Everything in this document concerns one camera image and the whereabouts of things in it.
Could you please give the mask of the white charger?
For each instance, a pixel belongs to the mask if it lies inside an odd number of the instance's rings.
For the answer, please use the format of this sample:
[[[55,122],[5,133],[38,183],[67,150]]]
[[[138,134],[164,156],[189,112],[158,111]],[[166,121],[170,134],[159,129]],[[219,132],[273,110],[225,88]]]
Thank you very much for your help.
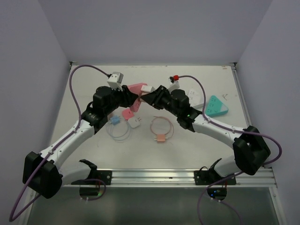
[[[146,93],[146,94],[151,93],[151,92],[153,92],[154,90],[155,90],[155,88],[154,88],[153,86],[143,85],[143,86],[141,87],[141,92],[142,92],[142,93]]]

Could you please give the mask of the pink triangular power strip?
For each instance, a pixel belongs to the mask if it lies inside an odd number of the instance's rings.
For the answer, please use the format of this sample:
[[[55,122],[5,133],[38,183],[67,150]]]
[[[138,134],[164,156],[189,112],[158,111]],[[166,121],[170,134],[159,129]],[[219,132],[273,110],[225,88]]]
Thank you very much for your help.
[[[128,89],[132,93],[134,93],[138,96],[138,98],[134,101],[134,103],[129,107],[129,109],[134,113],[138,111],[138,109],[141,105],[141,101],[140,101],[139,97],[142,94],[142,87],[143,86],[147,86],[147,84],[146,83],[136,83],[136,84],[132,84],[132,85],[128,86]]]

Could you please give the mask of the blue charger plug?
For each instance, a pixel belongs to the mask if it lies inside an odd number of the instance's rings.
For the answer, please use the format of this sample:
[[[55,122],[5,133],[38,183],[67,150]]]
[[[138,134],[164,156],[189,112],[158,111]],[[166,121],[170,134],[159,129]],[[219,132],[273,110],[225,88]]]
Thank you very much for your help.
[[[111,123],[113,126],[119,124],[119,123],[120,123],[120,117],[119,117],[119,116],[116,116],[116,115],[112,116],[112,117],[110,118],[110,123]]]

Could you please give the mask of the pink plug adapter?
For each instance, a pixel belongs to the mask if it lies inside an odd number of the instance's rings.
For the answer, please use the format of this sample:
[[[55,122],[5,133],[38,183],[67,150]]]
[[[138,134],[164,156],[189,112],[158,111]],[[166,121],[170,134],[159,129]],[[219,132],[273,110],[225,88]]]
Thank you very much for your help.
[[[134,113],[129,108],[123,110],[121,114],[125,120],[129,120],[130,118],[135,116]]]

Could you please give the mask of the white plug adapter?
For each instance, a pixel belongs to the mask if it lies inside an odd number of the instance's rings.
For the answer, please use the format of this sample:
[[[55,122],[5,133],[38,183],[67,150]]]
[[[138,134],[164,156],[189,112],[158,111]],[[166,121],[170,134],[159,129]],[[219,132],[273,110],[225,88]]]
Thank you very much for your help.
[[[127,122],[131,128],[137,128],[141,125],[140,118],[137,118],[135,116],[128,119]]]

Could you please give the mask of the peach plug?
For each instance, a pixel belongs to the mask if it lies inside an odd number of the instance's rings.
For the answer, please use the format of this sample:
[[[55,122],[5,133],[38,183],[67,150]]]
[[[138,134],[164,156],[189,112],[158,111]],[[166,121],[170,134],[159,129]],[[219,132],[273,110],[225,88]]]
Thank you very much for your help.
[[[167,137],[166,137],[166,134],[157,134],[155,137],[154,137],[154,140],[157,142],[157,143],[164,143],[166,141]]]

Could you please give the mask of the white power strip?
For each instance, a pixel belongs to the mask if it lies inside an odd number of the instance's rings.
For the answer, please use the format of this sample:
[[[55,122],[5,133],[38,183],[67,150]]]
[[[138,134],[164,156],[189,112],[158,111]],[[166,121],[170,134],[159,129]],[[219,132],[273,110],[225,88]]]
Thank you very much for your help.
[[[199,109],[199,108],[203,107],[204,97],[202,94],[200,94],[199,92],[197,92],[196,90],[191,88],[188,91],[187,96],[189,98],[189,103],[193,108]]]

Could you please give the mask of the teal triangular power strip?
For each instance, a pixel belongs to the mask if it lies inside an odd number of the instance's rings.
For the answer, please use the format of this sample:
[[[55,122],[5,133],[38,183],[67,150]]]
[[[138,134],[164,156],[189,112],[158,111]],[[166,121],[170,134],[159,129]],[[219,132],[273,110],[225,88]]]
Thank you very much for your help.
[[[229,111],[228,107],[215,95],[212,95],[205,105],[204,114],[209,117],[223,116]]]

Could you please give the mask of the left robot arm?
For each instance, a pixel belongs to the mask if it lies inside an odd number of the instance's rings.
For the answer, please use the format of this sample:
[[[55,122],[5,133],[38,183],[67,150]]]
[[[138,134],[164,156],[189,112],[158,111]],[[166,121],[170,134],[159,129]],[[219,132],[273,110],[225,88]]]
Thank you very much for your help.
[[[79,169],[63,172],[62,165],[87,139],[95,135],[107,122],[108,115],[118,107],[131,107],[139,98],[123,85],[121,90],[98,87],[76,124],[52,146],[40,153],[30,152],[24,162],[22,182],[46,199],[73,181],[92,184],[99,178],[97,166],[86,159],[79,161]]]

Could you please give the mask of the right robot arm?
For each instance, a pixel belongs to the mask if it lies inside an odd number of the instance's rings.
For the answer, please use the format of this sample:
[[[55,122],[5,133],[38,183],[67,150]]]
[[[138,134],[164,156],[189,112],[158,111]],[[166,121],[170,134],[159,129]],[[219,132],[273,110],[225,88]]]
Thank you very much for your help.
[[[227,176],[243,172],[254,175],[270,156],[270,149],[257,128],[249,126],[241,133],[234,128],[226,131],[206,120],[201,111],[193,108],[183,90],[169,92],[164,86],[145,94],[141,99],[156,109],[165,109],[176,116],[179,125],[192,132],[210,136],[233,149],[233,155],[218,159],[199,177],[207,184],[219,184]]]

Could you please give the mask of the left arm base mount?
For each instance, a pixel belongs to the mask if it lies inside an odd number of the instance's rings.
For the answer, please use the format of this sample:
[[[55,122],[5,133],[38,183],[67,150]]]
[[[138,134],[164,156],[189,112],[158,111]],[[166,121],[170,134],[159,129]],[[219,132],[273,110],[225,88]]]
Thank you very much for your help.
[[[94,163],[86,159],[81,159],[79,160],[79,162],[81,164],[85,164],[86,166],[88,166],[90,171],[87,178],[74,180],[71,183],[72,185],[100,185],[101,184],[100,182],[97,181],[91,181],[91,179],[102,180],[106,185],[111,184],[112,175],[113,175],[113,172],[111,170],[98,170],[98,167]]]

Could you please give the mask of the aluminium front rail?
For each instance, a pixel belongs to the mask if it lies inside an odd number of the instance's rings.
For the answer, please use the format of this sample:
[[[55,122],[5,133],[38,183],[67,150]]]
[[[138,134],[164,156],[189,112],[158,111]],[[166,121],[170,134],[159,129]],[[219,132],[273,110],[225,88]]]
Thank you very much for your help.
[[[98,169],[111,170],[113,187],[162,187],[190,188],[195,185],[194,171],[197,169]],[[64,174],[62,185],[71,185],[74,180],[85,179],[88,177],[90,169],[66,169],[62,170]],[[227,184],[234,187],[275,187],[276,181],[271,169],[259,169],[255,175],[251,176],[245,173],[235,174],[235,177],[220,181],[219,186]]]

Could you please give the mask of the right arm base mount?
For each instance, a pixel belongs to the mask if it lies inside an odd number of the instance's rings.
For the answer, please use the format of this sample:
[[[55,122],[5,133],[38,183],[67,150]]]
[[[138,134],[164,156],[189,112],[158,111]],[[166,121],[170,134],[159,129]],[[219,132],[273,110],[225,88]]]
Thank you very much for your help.
[[[209,168],[203,166],[194,171],[195,185],[210,185],[239,171],[240,168],[236,165],[234,157],[220,158]]]

